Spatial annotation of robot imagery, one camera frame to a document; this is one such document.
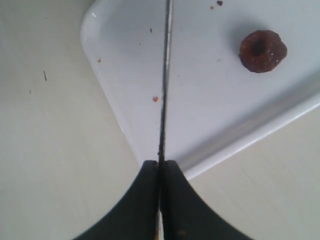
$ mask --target scissor blade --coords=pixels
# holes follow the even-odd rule
[[[159,164],[165,161],[166,143],[166,119],[167,119],[167,97],[170,71],[171,35],[173,21],[173,1],[166,0],[165,26],[164,26],[164,50],[162,68],[162,109],[160,123]]]

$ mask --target white table surface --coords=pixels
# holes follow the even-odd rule
[[[139,170],[80,44],[92,3],[0,0],[1,240],[75,237]],[[318,108],[191,184],[257,240],[318,239],[319,122]]]

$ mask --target white tray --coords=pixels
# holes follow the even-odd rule
[[[320,105],[320,1],[174,0],[166,158],[192,178]],[[81,42],[129,144],[157,160],[165,1],[98,0]],[[288,48],[272,72],[245,69],[255,30]]]

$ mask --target white plate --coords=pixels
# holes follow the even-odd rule
[[[320,105],[320,1],[174,0],[166,158],[192,178]],[[165,1],[98,0],[81,42],[140,164],[158,159]],[[255,30],[288,48],[272,72],[245,69]]]

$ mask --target white countertop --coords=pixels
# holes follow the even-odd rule
[[[75,237],[139,170],[80,44],[92,3],[0,0],[1,240]],[[191,184],[257,240],[316,239],[319,122],[318,108]]]

